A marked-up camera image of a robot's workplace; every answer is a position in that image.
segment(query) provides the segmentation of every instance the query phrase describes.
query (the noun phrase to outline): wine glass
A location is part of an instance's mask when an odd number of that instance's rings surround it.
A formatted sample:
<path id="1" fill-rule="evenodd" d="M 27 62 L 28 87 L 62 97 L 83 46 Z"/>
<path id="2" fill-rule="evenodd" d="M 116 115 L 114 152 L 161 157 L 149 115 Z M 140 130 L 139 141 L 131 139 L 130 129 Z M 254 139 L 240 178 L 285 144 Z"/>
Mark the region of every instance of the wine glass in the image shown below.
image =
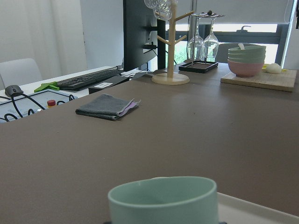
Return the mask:
<path id="1" fill-rule="evenodd" d="M 196 16 L 195 34 L 188 43 L 188 58 L 192 60 L 201 60 L 204 55 L 204 40 L 199 35 L 199 20 L 200 17 Z"/>
<path id="2" fill-rule="evenodd" d="M 205 59 L 209 62 L 215 61 L 217 51 L 218 51 L 218 46 L 219 46 L 218 39 L 213 33 L 214 20 L 215 20 L 215 18 L 211 19 L 210 34 L 204 40 L 204 56 L 205 56 Z"/>

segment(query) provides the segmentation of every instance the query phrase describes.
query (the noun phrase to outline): stacked bowls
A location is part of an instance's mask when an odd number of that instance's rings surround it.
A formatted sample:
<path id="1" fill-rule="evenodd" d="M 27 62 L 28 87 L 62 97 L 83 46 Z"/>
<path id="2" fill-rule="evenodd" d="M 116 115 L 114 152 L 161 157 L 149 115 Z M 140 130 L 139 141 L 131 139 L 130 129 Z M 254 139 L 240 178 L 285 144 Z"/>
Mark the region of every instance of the stacked bowls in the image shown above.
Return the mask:
<path id="1" fill-rule="evenodd" d="M 266 46 L 245 46 L 228 49 L 228 67 L 238 77 L 252 77 L 262 70 Z"/>

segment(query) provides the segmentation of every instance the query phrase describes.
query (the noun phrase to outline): black keyboard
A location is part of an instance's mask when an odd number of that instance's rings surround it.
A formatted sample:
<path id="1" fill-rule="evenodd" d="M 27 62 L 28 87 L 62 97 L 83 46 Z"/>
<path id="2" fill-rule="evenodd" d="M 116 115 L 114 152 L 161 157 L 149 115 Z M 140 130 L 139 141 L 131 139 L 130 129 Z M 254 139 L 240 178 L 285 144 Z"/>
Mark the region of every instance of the black keyboard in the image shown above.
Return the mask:
<path id="1" fill-rule="evenodd" d="M 118 70 L 117 67 L 96 71 L 93 73 L 58 81 L 57 87 L 59 87 L 61 90 L 80 90 L 113 76 L 118 76 L 122 72 L 123 71 Z"/>

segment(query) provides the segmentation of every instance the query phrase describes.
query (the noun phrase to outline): white wall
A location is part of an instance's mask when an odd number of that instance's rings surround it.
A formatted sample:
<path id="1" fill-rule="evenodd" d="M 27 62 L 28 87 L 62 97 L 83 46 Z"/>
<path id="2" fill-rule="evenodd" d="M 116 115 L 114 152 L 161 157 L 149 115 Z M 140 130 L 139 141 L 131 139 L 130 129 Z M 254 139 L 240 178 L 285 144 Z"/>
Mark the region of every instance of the white wall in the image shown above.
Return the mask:
<path id="1" fill-rule="evenodd" d="M 0 0 L 0 63 L 35 59 L 43 79 L 86 70 L 80 0 Z"/>
<path id="2" fill-rule="evenodd" d="M 123 58 L 122 0 L 81 0 L 88 69 L 120 65 Z"/>

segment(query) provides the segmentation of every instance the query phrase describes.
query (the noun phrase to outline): cloth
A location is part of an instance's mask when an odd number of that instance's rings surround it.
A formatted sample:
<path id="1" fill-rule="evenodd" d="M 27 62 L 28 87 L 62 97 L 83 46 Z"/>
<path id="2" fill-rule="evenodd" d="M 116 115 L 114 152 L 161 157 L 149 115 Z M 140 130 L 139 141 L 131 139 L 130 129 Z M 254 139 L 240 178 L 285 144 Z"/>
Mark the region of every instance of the cloth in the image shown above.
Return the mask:
<path id="1" fill-rule="evenodd" d="M 134 99 L 128 101 L 115 98 L 109 94 L 102 94 L 88 104 L 85 104 L 75 110 L 76 114 L 116 120 L 124 116 L 129 110 L 139 106 L 139 102 Z"/>

